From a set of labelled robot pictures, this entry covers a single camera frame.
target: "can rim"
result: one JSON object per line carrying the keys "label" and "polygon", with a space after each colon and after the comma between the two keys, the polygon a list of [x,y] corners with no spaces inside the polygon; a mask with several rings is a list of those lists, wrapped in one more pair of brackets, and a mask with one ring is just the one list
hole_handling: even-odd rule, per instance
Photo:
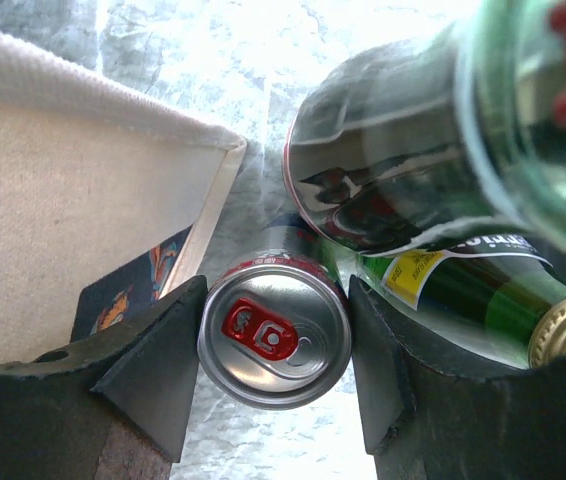
{"label": "can rim", "polygon": [[[249,387],[231,375],[221,362],[215,358],[212,341],[210,339],[210,325],[206,319],[211,318],[215,305],[223,298],[228,289],[237,282],[246,279],[246,277],[255,274],[263,274],[264,272],[272,274],[280,274],[281,272],[291,273],[298,280],[317,288],[317,292],[324,301],[331,300],[331,304],[336,312],[342,325],[343,340],[345,348],[341,348],[334,355],[334,361],[328,364],[327,368],[313,379],[309,384],[300,387],[297,390],[287,392],[264,392]],[[310,402],[323,396],[343,376],[347,369],[352,352],[352,331],[349,323],[349,317],[346,306],[343,304],[339,296],[327,285],[308,272],[296,267],[288,265],[254,265],[235,272],[228,276],[225,281],[214,288],[205,302],[203,309],[203,321],[197,342],[197,350],[199,352],[199,361],[207,376],[221,390],[227,393],[237,401],[254,408],[266,410],[288,410],[292,408],[307,405]]]}

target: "colorful picture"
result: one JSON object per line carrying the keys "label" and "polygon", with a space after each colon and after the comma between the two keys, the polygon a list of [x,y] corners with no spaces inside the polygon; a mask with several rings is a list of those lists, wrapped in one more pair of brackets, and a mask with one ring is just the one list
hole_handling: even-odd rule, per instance
{"label": "colorful picture", "polygon": [[81,340],[151,307],[160,298],[189,232],[187,228],[171,236],[84,288],[71,340]]}

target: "bottle neck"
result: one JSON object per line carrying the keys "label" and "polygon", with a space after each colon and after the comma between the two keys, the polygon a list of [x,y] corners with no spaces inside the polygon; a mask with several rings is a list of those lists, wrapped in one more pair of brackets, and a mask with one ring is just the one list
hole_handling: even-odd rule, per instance
{"label": "bottle neck", "polygon": [[[401,299],[384,280],[396,269],[392,261],[362,258],[360,266],[377,290]],[[527,348],[539,320],[565,299],[566,285],[532,256],[445,258],[423,281],[413,308],[420,315],[445,311]]]}
{"label": "bottle neck", "polygon": [[485,326],[526,348],[536,325],[566,300],[566,285],[545,269],[522,273],[498,288],[485,312]]}

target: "yellow label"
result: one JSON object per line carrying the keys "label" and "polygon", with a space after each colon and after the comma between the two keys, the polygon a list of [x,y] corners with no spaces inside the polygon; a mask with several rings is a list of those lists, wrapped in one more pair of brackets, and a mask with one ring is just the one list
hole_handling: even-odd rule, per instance
{"label": "yellow label", "polygon": [[399,300],[416,310],[423,285],[442,260],[446,251],[412,251],[396,257],[383,276],[383,286]]}

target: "gray stone surface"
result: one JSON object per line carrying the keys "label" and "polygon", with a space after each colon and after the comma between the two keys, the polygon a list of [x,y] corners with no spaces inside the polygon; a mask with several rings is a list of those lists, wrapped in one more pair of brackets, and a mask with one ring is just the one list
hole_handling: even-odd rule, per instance
{"label": "gray stone surface", "polygon": [[[355,53],[423,31],[467,3],[0,0],[0,30],[247,137],[201,267],[211,282],[284,207],[281,152],[310,89]],[[347,277],[351,259],[344,265]],[[200,373],[186,442],[175,479],[375,478],[351,367],[329,394],[287,412],[237,404]]]}

